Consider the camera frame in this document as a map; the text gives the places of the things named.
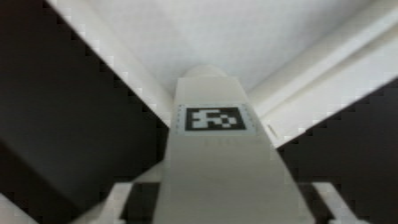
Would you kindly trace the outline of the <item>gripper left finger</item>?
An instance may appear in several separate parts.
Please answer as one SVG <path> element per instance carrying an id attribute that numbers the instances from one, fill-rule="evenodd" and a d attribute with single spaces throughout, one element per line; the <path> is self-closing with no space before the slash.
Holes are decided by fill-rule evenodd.
<path id="1" fill-rule="evenodd" d="M 157 182 L 120 182 L 72 224 L 152 224 Z"/>

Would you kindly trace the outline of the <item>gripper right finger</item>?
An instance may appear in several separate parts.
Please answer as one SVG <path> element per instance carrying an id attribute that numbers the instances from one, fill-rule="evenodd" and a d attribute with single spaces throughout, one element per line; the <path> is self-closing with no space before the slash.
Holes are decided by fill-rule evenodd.
<path id="1" fill-rule="evenodd" d="M 300 182 L 298 190 L 314 224 L 371 224 L 356 217 L 330 182 Z"/>

